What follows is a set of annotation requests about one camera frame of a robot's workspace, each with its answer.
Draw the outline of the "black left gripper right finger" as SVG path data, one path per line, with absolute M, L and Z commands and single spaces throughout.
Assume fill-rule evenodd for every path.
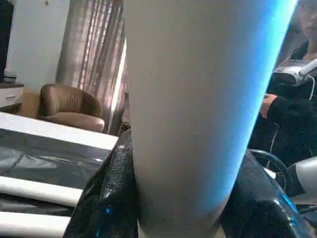
M 220 218 L 227 238 L 315 238 L 282 188 L 247 150 Z

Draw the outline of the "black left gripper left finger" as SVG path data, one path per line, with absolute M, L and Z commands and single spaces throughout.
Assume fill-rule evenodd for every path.
M 136 238 L 138 202 L 131 131 L 127 130 L 86 183 L 63 236 Z

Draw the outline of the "operator bare hand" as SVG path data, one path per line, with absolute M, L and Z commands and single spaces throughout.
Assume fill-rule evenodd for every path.
M 277 97 L 278 96 L 276 96 L 274 94 L 265 94 L 264 95 L 262 105 L 260 108 L 260 114 L 263 118 L 267 119 L 267 115 L 268 115 L 268 111 L 270 109 L 270 106 L 277 99 Z

